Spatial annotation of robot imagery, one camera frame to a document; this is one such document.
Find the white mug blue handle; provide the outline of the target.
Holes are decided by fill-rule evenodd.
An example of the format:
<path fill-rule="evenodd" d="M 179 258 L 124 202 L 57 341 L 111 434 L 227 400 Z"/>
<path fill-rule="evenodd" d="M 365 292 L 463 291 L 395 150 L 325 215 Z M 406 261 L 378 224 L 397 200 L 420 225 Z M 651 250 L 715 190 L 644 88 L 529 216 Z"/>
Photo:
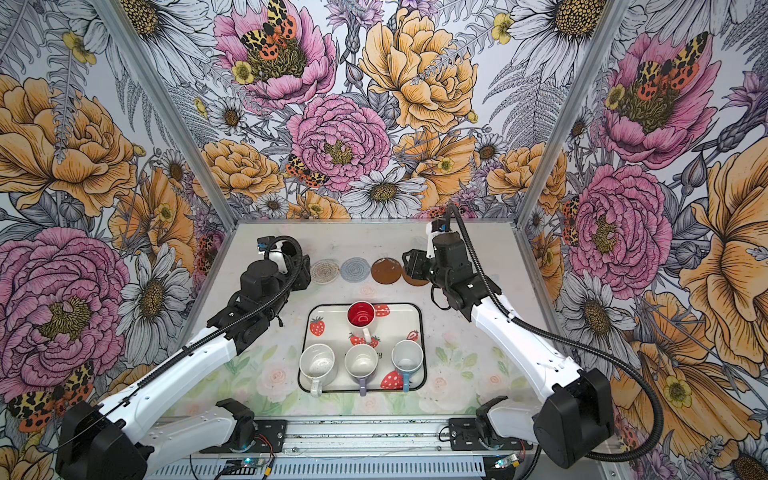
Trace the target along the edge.
<path fill-rule="evenodd" d="M 391 352 L 391 361 L 403 380 L 402 391 L 410 390 L 410 381 L 424 361 L 424 352 L 419 343 L 413 340 L 399 341 Z"/>

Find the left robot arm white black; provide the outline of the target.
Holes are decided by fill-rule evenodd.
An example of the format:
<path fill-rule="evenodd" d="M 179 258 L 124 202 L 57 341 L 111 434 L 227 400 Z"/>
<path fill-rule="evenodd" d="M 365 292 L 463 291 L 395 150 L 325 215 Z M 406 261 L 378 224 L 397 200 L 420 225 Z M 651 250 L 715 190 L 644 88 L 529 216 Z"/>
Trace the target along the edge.
<path fill-rule="evenodd" d="M 249 348 L 278 318 L 291 292 L 311 280 L 306 256 L 278 252 L 251 263 L 240 289 L 189 343 L 98 405 L 72 407 L 61 425 L 55 471 L 63 479 L 142 479 L 213 447 L 242 452 L 256 440 L 254 414 L 234 399 L 159 425 L 160 417 L 210 373 Z"/>

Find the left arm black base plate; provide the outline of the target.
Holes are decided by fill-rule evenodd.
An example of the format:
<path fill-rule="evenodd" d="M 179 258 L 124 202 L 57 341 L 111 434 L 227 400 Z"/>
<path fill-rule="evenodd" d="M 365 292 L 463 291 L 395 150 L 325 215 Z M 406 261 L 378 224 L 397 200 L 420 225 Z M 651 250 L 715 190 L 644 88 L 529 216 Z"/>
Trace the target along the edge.
<path fill-rule="evenodd" d="M 283 450 L 286 429 L 287 422 L 285 420 L 239 421 L 224 444 L 205 448 L 201 450 L 201 453 L 280 453 Z"/>

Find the grey mug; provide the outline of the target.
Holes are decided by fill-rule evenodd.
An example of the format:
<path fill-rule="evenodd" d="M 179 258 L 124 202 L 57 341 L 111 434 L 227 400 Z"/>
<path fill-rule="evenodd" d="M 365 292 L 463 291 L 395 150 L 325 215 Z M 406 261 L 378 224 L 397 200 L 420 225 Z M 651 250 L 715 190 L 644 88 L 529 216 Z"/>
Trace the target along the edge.
<path fill-rule="evenodd" d="M 417 283 L 429 281 L 429 261 L 427 252 L 411 249 L 402 255 L 404 275 Z"/>

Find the black mug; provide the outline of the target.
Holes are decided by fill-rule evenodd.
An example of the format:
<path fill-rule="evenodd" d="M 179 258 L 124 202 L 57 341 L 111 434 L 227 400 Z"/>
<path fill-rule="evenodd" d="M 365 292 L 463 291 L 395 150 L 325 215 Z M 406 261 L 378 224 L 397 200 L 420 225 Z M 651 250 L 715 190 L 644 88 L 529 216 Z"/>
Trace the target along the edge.
<path fill-rule="evenodd" d="M 287 267 L 292 291 L 306 290 L 311 283 L 309 256 L 303 252 L 297 240 L 289 238 L 282 242 L 281 253 Z"/>

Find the plain brown wooden coaster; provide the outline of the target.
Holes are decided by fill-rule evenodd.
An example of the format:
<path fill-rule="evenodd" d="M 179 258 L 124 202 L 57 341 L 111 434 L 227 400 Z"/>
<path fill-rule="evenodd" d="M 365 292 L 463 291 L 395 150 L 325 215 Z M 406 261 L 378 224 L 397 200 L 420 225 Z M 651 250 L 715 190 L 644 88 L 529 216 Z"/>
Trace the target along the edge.
<path fill-rule="evenodd" d="M 428 280 L 418 280 L 414 279 L 408 275 L 403 275 L 403 280 L 408 283 L 409 285 L 415 286 L 415 287 L 422 287 L 428 285 L 430 282 Z"/>

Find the grey-blue braided rope coaster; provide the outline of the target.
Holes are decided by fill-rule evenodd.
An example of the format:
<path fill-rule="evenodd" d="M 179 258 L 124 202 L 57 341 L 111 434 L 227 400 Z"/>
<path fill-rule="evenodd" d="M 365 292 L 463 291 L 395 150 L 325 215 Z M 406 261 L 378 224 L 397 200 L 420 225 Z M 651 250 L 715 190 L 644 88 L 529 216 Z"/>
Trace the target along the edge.
<path fill-rule="evenodd" d="M 371 267 L 366 259 L 352 257 L 346 260 L 340 267 L 341 277 L 349 283 L 359 283 L 370 276 Z"/>

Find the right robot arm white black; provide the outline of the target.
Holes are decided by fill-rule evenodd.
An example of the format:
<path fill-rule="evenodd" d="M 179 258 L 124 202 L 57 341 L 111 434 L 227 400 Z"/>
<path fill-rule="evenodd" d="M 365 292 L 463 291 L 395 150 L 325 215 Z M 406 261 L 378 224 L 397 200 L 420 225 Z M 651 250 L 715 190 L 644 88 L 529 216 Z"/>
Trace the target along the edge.
<path fill-rule="evenodd" d="M 524 440 L 568 468 L 613 435 L 605 376 L 584 370 L 542 336 L 515 324 L 515 310 L 495 283 L 473 269 L 459 233 L 429 234 L 425 271 L 449 307 L 518 364 L 541 402 L 528 407 L 497 396 L 483 404 L 476 412 L 476 425 L 486 444 Z"/>

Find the scratched dark brown wooden coaster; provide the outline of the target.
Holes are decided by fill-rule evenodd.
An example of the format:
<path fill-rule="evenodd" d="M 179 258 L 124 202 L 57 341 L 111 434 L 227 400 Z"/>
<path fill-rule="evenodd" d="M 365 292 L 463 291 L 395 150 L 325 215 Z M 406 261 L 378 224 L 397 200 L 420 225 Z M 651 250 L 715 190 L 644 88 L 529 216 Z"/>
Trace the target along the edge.
<path fill-rule="evenodd" d="M 377 259 L 371 266 L 371 276 L 379 284 L 394 284 L 402 277 L 402 265 L 391 257 Z"/>

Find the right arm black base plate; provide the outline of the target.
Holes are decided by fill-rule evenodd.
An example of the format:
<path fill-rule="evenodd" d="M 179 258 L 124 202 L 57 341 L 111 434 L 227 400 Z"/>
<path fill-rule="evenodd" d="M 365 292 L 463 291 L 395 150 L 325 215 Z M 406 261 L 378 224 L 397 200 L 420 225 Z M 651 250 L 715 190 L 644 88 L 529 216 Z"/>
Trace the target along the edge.
<path fill-rule="evenodd" d="M 531 450 L 534 445 L 495 433 L 488 420 L 451 418 L 448 420 L 449 443 L 453 451 L 517 451 Z"/>

